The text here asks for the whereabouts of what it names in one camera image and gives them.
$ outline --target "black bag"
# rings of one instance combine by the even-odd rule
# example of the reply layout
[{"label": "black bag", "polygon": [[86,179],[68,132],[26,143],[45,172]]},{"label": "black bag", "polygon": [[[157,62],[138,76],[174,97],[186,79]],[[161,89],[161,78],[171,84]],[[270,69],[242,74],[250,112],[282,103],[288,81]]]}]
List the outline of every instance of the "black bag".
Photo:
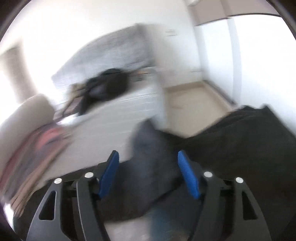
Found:
[{"label": "black bag", "polygon": [[78,106],[79,115],[85,114],[95,102],[112,100],[128,88],[128,73],[120,69],[107,69],[86,82],[86,91]]}]

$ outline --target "beige cushion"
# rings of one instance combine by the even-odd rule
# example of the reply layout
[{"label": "beige cushion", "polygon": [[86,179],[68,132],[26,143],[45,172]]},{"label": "beige cushion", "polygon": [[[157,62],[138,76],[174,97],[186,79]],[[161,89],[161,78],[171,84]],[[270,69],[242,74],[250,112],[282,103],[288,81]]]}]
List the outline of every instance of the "beige cushion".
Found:
[{"label": "beige cushion", "polygon": [[22,103],[0,125],[0,176],[24,139],[39,127],[51,123],[53,116],[53,107],[43,94],[38,94]]}]

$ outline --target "headboard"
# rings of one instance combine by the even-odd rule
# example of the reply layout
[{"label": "headboard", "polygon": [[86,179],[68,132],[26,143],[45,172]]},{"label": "headboard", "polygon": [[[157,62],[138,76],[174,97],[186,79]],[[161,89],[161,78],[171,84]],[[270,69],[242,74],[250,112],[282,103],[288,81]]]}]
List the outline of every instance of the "headboard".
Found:
[{"label": "headboard", "polygon": [[145,25],[136,24],[95,39],[81,48],[52,76],[52,81],[65,101],[70,84],[84,82],[106,69],[134,71],[153,66],[153,63]]}]

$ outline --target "beige curtain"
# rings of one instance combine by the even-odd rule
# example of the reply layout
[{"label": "beige curtain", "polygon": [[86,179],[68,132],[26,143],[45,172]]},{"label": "beige curtain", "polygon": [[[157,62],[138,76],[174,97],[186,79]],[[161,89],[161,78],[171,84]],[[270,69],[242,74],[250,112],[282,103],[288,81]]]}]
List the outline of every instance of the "beige curtain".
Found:
[{"label": "beige curtain", "polygon": [[19,104],[37,94],[36,87],[27,74],[20,45],[10,48],[0,56],[0,68],[7,76],[6,80],[10,82]]}]

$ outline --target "silver screw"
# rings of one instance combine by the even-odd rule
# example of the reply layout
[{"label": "silver screw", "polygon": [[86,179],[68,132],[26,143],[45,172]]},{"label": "silver screw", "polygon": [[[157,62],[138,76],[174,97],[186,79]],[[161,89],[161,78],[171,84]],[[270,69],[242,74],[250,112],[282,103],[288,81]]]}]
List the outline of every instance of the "silver screw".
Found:
[{"label": "silver screw", "polygon": [[93,174],[92,172],[87,172],[87,173],[84,175],[85,178],[91,178],[91,177],[93,177],[93,176],[94,176],[94,174]]},{"label": "silver screw", "polygon": [[55,184],[60,184],[61,182],[62,182],[62,179],[61,178],[57,178],[54,181]]},{"label": "silver screw", "polygon": [[241,177],[237,177],[237,178],[235,179],[235,181],[236,181],[237,183],[243,183],[243,182],[244,182],[244,180],[243,180]]},{"label": "silver screw", "polygon": [[212,174],[211,172],[205,172],[205,173],[204,173],[204,176],[205,176],[205,177],[212,177],[213,174]]}]

